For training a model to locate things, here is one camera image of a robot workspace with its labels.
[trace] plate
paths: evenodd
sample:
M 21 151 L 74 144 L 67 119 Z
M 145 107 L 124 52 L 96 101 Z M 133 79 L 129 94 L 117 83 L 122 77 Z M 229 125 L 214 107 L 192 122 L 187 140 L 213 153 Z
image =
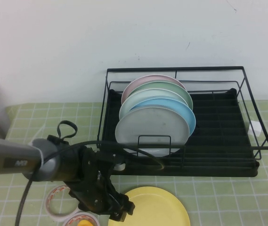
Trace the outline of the plate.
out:
M 190 226 L 182 203 L 158 187 L 138 187 L 126 193 L 135 204 L 133 215 L 124 222 L 109 220 L 108 226 Z
M 167 89 L 144 89 L 138 92 L 135 92 L 133 95 L 130 95 L 123 103 L 119 111 L 119 119 L 122 119 L 136 104 L 144 101 L 153 99 L 155 97 L 173 97 L 178 101 L 182 101 L 187 105 L 186 101 L 175 92 L 169 91 Z
M 195 130 L 195 114 L 190 110 L 187 105 L 185 105 L 183 102 L 180 102 L 178 100 L 175 100 L 171 97 L 158 97 L 153 98 L 150 100 L 144 100 L 140 102 L 139 104 L 136 104 L 132 109 L 135 109 L 136 107 L 143 107 L 147 105 L 161 105 L 164 107 L 167 107 L 170 110 L 175 111 L 179 115 L 185 119 L 189 126 L 189 135 L 191 135 Z
M 160 135 L 170 136 L 172 145 L 184 145 L 189 138 L 189 126 L 187 122 L 175 111 L 164 106 L 143 106 L 131 110 L 117 124 L 115 138 L 118 143 L 137 145 L 140 135 L 152 135 L 153 137 L 140 137 L 140 144 L 164 144 L 170 143 L 169 137 L 156 137 Z M 156 157 L 169 154 L 169 148 L 143 148 Z
M 179 86 L 181 86 L 183 89 L 185 89 L 185 87 L 183 86 L 183 84 L 181 82 L 179 82 L 178 80 L 170 77 L 170 76 L 166 76 L 166 75 L 161 75 L 161 74 L 151 74 L 151 75 L 146 75 L 143 77 L 140 77 L 134 81 L 132 81 L 124 90 L 122 97 L 121 97 L 121 104 L 123 104 L 123 102 L 126 100 L 126 98 L 130 95 L 130 93 L 137 88 L 138 86 L 149 82 L 149 81 L 153 81 L 153 80 L 163 80 L 163 81 L 170 81 L 174 84 L 178 84 Z
M 167 82 L 167 81 L 152 81 L 145 83 L 137 88 L 135 88 L 129 96 L 133 95 L 135 92 L 144 90 L 144 89 L 167 89 L 170 90 L 174 93 L 177 93 L 180 95 L 188 104 L 188 107 L 192 110 L 193 109 L 193 102 L 191 99 L 190 94 L 183 89 L 182 87 L 172 83 L 172 82 Z

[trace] orange object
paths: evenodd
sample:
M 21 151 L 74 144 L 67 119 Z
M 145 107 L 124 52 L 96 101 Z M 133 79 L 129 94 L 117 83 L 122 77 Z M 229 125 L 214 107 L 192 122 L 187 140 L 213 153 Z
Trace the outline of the orange object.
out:
M 77 226 L 93 226 L 93 224 L 91 222 L 89 222 L 88 220 L 81 220 Z

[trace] yellow plate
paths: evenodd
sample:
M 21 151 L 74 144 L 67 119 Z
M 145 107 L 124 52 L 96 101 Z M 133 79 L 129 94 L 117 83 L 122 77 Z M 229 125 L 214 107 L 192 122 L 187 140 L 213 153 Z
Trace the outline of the yellow plate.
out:
M 135 204 L 133 215 L 124 222 L 109 220 L 108 226 L 190 226 L 182 203 L 157 187 L 139 187 L 126 193 Z

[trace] tape roll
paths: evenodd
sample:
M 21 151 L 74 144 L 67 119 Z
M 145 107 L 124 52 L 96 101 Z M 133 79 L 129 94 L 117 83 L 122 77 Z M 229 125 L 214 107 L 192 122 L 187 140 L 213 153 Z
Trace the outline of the tape roll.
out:
M 56 213 L 53 213 L 51 212 L 50 208 L 49 208 L 49 204 L 51 202 L 51 200 L 53 199 L 54 195 L 56 193 L 59 193 L 65 189 L 69 189 L 70 188 L 67 186 L 67 185 L 61 185 L 61 186 L 57 186 L 56 188 L 54 188 L 53 190 L 51 190 L 48 195 L 46 196 L 46 200 L 44 202 L 44 207 L 45 207 L 45 210 L 47 212 L 47 214 L 55 221 L 58 221 L 58 222 L 63 222 L 63 221 L 66 221 L 68 220 L 72 215 L 74 215 L 75 213 L 79 212 L 80 209 L 78 207 L 76 207 L 76 209 L 72 212 L 72 213 L 69 213 L 69 214 L 56 214 Z
M 80 220 L 88 220 L 93 224 L 93 226 L 100 226 L 100 223 L 97 218 L 92 214 L 86 212 L 75 213 L 63 223 L 63 226 L 70 226 L 72 225 L 72 223 L 74 223 L 74 221 L 78 221 L 79 223 Z

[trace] green plate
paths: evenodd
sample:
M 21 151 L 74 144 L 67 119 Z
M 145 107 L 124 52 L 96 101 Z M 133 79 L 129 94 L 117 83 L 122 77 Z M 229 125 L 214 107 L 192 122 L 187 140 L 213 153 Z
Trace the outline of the green plate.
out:
M 133 93 L 137 91 L 145 90 L 145 89 L 167 89 L 172 92 L 175 92 L 187 102 L 188 107 L 191 110 L 193 109 L 193 102 L 192 102 L 190 94 L 181 86 L 178 86 L 177 84 L 167 82 L 167 81 L 151 81 L 148 83 L 144 83 L 141 86 L 138 86 L 130 93 L 130 95 L 132 95 Z

